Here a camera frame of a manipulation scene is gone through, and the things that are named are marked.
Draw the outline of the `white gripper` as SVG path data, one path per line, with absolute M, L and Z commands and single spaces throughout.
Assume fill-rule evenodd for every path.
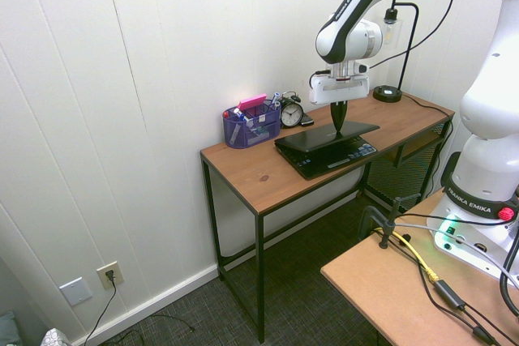
M 366 75 L 342 81 L 329 75 L 315 75 L 311 77 L 310 85 L 309 101 L 312 104 L 331 104 L 332 123 L 336 132 L 344 126 L 347 101 L 367 97 L 370 91 Z

